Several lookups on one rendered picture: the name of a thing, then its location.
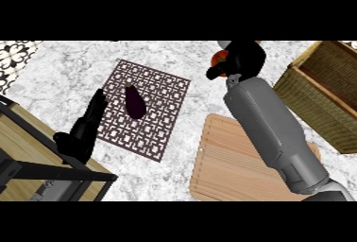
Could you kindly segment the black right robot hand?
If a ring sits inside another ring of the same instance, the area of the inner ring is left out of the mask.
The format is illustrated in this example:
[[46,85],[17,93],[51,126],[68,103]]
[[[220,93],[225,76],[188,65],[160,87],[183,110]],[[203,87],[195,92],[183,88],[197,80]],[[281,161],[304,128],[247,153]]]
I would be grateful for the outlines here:
[[241,74],[239,81],[256,78],[262,72],[267,54],[256,41],[219,41],[219,46],[228,53],[223,61],[214,64],[207,71],[207,78]]

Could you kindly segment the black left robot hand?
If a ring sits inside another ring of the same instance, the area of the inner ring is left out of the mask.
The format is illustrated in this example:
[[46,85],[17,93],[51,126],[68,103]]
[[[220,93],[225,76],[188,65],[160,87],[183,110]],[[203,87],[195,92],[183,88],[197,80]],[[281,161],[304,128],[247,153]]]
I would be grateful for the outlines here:
[[93,152],[99,124],[108,107],[104,90],[98,89],[90,99],[85,115],[77,119],[70,133],[56,132],[54,140],[61,154],[87,163]]

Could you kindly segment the red tomato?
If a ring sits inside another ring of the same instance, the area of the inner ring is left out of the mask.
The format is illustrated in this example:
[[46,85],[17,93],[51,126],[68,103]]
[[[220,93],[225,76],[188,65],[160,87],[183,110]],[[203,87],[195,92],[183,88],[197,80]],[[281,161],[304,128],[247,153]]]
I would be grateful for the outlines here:
[[211,59],[211,66],[217,69],[222,77],[226,76],[226,73],[222,71],[220,64],[226,62],[228,54],[229,54],[228,50],[220,50],[213,55],[213,59]]

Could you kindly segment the wicker basket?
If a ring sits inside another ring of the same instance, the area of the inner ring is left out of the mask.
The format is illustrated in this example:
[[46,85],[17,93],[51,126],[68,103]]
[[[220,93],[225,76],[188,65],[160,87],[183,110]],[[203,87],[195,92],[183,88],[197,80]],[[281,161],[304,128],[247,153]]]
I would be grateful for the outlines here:
[[315,42],[273,90],[329,145],[357,153],[357,50],[341,41]]

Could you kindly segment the pale wooden cutting board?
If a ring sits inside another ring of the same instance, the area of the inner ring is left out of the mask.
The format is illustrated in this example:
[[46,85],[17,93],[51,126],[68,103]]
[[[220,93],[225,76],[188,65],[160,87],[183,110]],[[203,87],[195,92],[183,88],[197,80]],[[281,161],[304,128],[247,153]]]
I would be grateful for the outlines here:
[[200,200],[301,201],[267,167],[239,122],[207,116],[192,170],[191,193]]

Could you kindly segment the black framed wooden shelf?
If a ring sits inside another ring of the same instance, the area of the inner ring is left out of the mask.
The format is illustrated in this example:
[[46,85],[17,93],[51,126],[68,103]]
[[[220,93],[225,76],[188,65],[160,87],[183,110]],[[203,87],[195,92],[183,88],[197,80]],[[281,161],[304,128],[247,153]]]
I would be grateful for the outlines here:
[[117,175],[62,155],[55,131],[0,95],[0,201],[101,201]]

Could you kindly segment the dark purple eggplant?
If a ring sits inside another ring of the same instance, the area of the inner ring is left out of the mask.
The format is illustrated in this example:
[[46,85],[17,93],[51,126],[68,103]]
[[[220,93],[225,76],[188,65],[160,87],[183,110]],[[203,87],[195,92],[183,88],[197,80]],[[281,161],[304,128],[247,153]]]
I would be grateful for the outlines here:
[[126,84],[126,110],[133,119],[144,118],[146,105],[139,90],[132,83]]

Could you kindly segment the brown patterned placemat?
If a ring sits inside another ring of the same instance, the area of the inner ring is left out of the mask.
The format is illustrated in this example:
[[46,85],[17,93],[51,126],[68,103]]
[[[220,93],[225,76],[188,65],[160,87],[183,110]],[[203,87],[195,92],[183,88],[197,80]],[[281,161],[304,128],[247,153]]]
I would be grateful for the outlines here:
[[188,79],[120,60],[104,85],[98,138],[160,162],[189,86]]

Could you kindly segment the black and white patterned tile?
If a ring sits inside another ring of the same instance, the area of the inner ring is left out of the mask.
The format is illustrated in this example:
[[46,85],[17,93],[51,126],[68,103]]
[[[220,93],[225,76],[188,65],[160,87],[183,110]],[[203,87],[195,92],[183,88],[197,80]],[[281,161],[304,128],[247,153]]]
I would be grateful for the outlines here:
[[0,95],[9,91],[42,41],[0,41]]

